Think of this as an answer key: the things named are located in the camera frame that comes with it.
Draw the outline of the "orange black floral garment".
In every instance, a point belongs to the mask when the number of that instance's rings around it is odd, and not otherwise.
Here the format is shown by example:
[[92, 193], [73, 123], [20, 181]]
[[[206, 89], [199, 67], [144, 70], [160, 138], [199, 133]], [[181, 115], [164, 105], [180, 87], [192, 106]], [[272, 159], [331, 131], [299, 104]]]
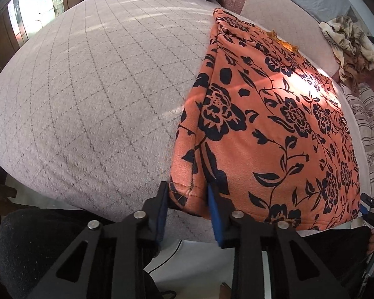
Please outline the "orange black floral garment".
[[184, 104], [170, 169], [177, 209], [209, 217], [209, 187], [258, 221], [323, 231], [359, 213], [351, 132], [330, 78], [224, 9]]

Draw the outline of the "black foam microphone cover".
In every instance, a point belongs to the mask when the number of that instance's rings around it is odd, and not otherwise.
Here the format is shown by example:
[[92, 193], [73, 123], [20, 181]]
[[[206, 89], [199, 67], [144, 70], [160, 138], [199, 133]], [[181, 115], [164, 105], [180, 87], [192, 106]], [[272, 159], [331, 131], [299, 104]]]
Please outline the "black foam microphone cover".
[[0, 279], [9, 295], [27, 298], [92, 220], [113, 223], [81, 210], [28, 208], [7, 215], [0, 224]]

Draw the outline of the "striped floral blanket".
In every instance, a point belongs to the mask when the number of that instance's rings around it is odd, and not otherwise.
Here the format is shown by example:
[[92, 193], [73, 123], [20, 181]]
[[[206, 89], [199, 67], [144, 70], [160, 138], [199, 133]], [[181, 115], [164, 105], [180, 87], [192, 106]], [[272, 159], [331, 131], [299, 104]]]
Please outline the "striped floral blanket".
[[345, 84], [342, 85], [342, 92], [352, 112], [350, 120], [354, 128], [360, 188], [374, 198], [374, 92], [366, 83], [359, 84], [357, 96]]

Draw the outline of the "cream brown patterned cloth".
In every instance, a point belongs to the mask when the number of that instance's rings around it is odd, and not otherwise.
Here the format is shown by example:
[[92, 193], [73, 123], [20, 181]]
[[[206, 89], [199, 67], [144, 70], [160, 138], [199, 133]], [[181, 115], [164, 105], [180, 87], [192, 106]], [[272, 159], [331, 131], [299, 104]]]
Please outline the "cream brown patterned cloth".
[[374, 43], [347, 15], [320, 22], [319, 28], [339, 65], [341, 83], [358, 95], [360, 83], [374, 70]]

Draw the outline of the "pink bolster backrest cushion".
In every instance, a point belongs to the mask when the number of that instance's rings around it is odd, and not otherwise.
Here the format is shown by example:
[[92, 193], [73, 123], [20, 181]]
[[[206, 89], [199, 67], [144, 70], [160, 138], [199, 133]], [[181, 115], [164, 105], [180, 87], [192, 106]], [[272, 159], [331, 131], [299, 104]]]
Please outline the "pink bolster backrest cushion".
[[318, 22], [291, 0], [219, 0], [222, 7], [298, 47], [319, 72], [337, 77], [339, 66]]

